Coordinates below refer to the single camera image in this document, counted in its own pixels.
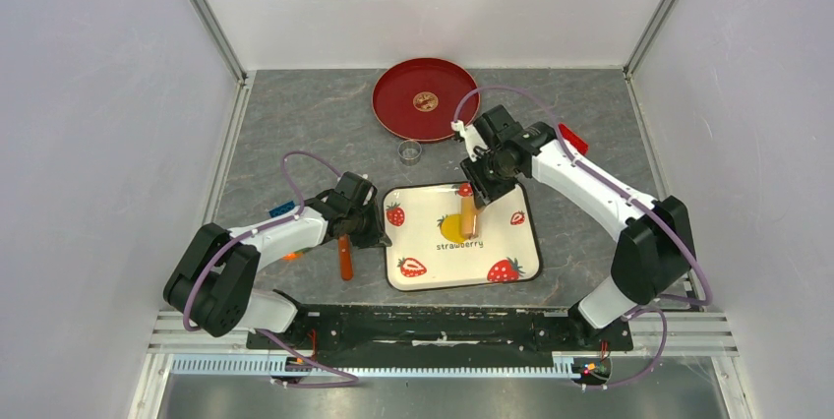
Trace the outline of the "white strawberry tray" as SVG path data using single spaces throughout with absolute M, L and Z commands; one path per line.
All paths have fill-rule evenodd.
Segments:
M 446 183 L 390 190 L 383 199 L 388 283 L 399 291 L 426 291 L 537 277 L 543 261 L 521 185 L 485 207 L 477 236 L 449 242 L 439 220 L 460 213 L 461 198 L 472 196 L 467 183 Z

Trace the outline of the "yellow dough lump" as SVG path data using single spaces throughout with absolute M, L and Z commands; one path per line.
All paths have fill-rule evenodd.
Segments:
M 441 234 L 453 244 L 464 243 L 467 238 L 462 233 L 461 214 L 448 214 L 438 222 Z

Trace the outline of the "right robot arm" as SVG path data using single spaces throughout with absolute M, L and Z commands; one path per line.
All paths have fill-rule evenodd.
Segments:
M 694 249 L 685 205 L 617 180 L 583 156 L 565 126 L 524 127 L 502 106 L 450 126 L 466 147 L 461 168 L 477 208 L 497 202 L 524 176 L 568 198 L 615 241 L 608 277 L 570 309 L 567 332 L 575 345 L 596 346 L 609 324 L 660 297 L 689 270 Z

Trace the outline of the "wooden roller with handle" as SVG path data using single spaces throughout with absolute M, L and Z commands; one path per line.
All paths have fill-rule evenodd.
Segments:
M 460 215 L 461 235 L 465 240 L 475 238 L 477 236 L 477 220 L 479 210 L 473 196 L 464 196 L 461 198 Z

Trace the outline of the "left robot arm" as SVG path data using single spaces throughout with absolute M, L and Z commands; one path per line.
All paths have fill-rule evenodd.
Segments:
M 225 229 L 200 227 L 162 291 L 189 331 L 221 337 L 236 328 L 268 330 L 286 348 L 309 333 L 301 307 L 289 296 L 255 288 L 257 273 L 292 253 L 340 237 L 358 249 L 390 244 L 370 180 L 345 172 L 334 188 L 304 202 L 300 210 L 260 224 Z

